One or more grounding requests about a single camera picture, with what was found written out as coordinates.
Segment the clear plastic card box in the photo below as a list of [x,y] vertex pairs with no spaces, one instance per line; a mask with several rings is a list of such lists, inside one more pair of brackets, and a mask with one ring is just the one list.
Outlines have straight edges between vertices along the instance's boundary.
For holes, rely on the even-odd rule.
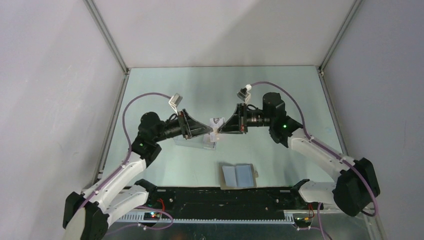
[[197,148],[204,150],[215,150],[217,148],[217,138],[214,133],[208,133],[194,138],[185,139],[183,136],[173,138],[177,146]]

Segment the grey felt card holder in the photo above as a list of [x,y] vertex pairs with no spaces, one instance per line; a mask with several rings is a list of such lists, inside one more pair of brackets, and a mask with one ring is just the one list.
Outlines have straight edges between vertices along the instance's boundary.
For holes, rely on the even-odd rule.
[[257,188],[259,176],[251,163],[218,164],[219,186],[221,190],[243,190]]

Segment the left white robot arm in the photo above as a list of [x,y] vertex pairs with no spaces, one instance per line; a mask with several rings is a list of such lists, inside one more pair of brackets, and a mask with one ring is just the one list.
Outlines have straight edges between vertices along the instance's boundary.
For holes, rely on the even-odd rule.
[[110,226],[131,210],[144,206],[153,208],[158,202],[155,185],[146,180],[124,187],[157,158],[159,142],[183,136],[186,140],[207,135],[213,128],[193,119],[185,109],[170,119],[161,120],[157,113],[147,112],[138,126],[138,133],[129,145],[120,165],[108,176],[84,190],[72,192],[65,200],[64,240],[101,240]]

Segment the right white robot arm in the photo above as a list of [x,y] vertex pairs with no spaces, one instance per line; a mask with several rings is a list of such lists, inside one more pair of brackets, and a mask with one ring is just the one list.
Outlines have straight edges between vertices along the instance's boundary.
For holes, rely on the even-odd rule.
[[310,135],[302,123],[287,115],[279,93],[264,94],[261,108],[237,104],[218,133],[246,134],[251,127],[267,127],[276,144],[302,154],[331,177],[331,182],[303,179],[294,185],[290,201],[295,208],[304,209],[310,203],[336,205],[355,217],[364,213],[369,204],[377,204],[381,189],[372,162],[365,157],[354,159]]

